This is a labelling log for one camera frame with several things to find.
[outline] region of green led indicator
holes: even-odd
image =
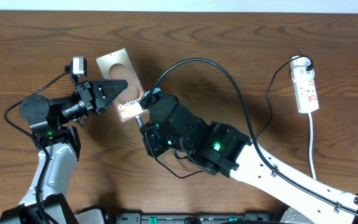
[[[217,142],[217,143],[215,143],[215,145],[214,145],[214,149],[215,150],[220,150],[221,149],[221,145]]]

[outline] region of white wall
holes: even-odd
[[[0,0],[0,10],[358,13],[358,0]]]

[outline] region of wooden table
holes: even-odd
[[[74,55],[88,59],[90,80],[101,79],[95,58],[123,47],[146,90],[179,60],[206,57],[220,63],[243,92],[255,130],[268,118],[265,91],[274,71],[293,55],[310,56],[320,104],[313,113],[318,180],[358,193],[358,15],[0,11],[0,215],[17,206],[38,164],[31,140],[2,118],[5,109],[62,73]],[[248,134],[233,87],[212,66],[184,65],[162,88],[207,122],[228,123]],[[56,98],[73,91],[64,78],[44,95]],[[296,110],[288,67],[278,74],[271,101],[273,122],[260,143],[310,174],[308,116]],[[28,129],[18,110],[10,118]],[[114,109],[91,116],[79,134],[81,156],[67,195],[73,211],[96,203],[113,212],[144,213],[284,207],[261,190],[222,175],[177,179],[147,156],[136,122],[120,122]],[[181,175],[196,170],[172,152],[161,160]]]

